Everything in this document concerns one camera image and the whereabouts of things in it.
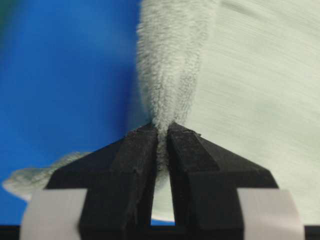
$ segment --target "white tape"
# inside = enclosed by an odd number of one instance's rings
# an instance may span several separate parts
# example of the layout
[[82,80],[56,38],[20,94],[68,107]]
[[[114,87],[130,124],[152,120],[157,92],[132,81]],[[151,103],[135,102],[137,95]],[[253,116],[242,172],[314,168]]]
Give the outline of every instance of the white tape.
[[238,188],[244,240],[304,240],[304,226],[288,190]]
[[35,192],[23,216],[20,240],[80,240],[78,223],[86,189]]

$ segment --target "black jaw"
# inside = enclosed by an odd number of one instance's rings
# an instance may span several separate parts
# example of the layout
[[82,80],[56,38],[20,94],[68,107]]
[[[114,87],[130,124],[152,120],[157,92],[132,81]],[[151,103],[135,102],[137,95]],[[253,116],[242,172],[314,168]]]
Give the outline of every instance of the black jaw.
[[[244,239],[237,188],[278,188],[270,171],[173,123],[167,149],[175,226],[150,226],[157,144],[147,124],[54,172],[46,189],[88,189],[81,239]],[[306,240],[320,240],[320,226],[304,229]],[[0,237],[18,239],[19,227],[0,226]]]

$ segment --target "blue background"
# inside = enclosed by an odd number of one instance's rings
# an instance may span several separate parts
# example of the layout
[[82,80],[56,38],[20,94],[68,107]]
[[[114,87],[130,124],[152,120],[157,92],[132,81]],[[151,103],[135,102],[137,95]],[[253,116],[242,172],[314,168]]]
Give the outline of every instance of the blue background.
[[[21,0],[14,8],[0,50],[0,182],[130,130],[139,3]],[[0,225],[20,224],[25,207],[0,189]]]

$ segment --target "blue surface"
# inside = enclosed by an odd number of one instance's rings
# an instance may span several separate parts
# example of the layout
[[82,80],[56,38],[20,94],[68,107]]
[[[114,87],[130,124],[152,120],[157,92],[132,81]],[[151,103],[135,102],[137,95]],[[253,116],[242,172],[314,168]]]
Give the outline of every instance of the blue surface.
[[[124,136],[139,0],[23,0],[0,55],[0,181]],[[0,189],[0,225],[24,201]],[[153,224],[167,224],[159,221]]]

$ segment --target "white surface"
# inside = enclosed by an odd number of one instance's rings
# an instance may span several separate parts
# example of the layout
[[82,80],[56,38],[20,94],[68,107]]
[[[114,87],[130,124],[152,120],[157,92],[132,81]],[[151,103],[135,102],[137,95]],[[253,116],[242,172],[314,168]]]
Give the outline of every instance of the white surface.
[[86,189],[39,190],[23,216],[20,240],[81,240],[78,223]]
[[318,0],[222,0],[185,123],[269,169],[306,225],[320,224],[319,13]]
[[304,240],[304,226],[289,191],[238,188],[244,240]]

